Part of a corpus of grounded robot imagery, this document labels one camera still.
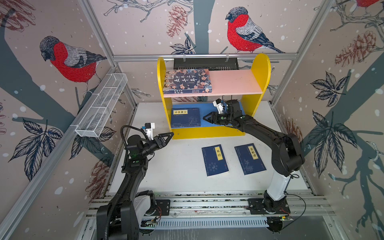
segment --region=wallpaper panel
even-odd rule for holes
[[[321,0],[90,2],[113,53],[127,55],[297,52]]]
[[[250,69],[252,61],[239,61],[240,69]],[[272,99],[281,79],[284,76],[291,61],[272,61],[271,62],[271,80],[270,85],[266,93],[264,94],[263,101],[269,101]],[[161,102],[159,93],[159,87],[157,85],[157,62],[121,62],[119,63],[121,71],[127,75],[128,84],[131,87],[136,102]],[[166,62],[167,69],[173,69],[173,61]],[[185,101],[214,101],[218,97],[222,96],[211,96],[211,97],[190,97],[190,98],[172,98],[176,102]],[[233,96],[234,99],[241,99],[241,95]]]
[[[0,0],[0,220],[110,68],[79,7]]]
[[[350,239],[384,239],[383,4],[336,1],[278,101]]]
[[[13,240],[77,237],[89,204],[105,193],[109,168],[121,142],[120,128],[131,114],[131,105],[122,94],[100,138],[74,138],[15,230]]]

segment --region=blue shelf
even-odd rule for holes
[[[217,112],[217,108],[213,105],[213,103],[192,103],[192,104],[174,104],[172,106],[174,109],[182,109],[182,108],[199,108],[200,110],[200,127],[219,127],[220,125],[209,123],[203,120],[203,117],[211,112]],[[240,108],[244,112],[243,105],[240,103]],[[195,128],[195,127],[173,127],[172,129],[177,128]]]

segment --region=black mounting plate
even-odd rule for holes
[[[264,205],[263,205],[263,200],[264,200],[264,198],[248,199],[248,204],[249,204],[248,209],[250,210],[251,215],[270,214],[265,210]],[[283,201],[281,208],[284,211],[291,213],[291,210],[289,209],[289,206],[287,204],[286,199]],[[278,210],[274,214],[288,215],[284,211]]]

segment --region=blue book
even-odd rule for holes
[[[221,145],[203,147],[202,150],[207,176],[229,171]]]
[[[266,168],[253,143],[235,147],[244,175],[262,172]]]
[[[200,127],[199,108],[172,108],[170,127]]]

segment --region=white snow dots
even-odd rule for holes
[[[55,194],[56,194],[56,195],[60,195],[62,191],[63,191],[63,187],[59,187],[59,188],[57,188],[57,189],[55,190]]]
[[[348,174],[347,166],[343,166],[343,170],[341,171],[341,173],[342,173],[343,175],[347,175],[347,174]]]
[[[77,217],[76,221],[73,223],[73,227],[76,227],[76,225],[79,224],[79,222],[82,219],[83,215],[84,215],[84,212],[80,213],[80,215]]]

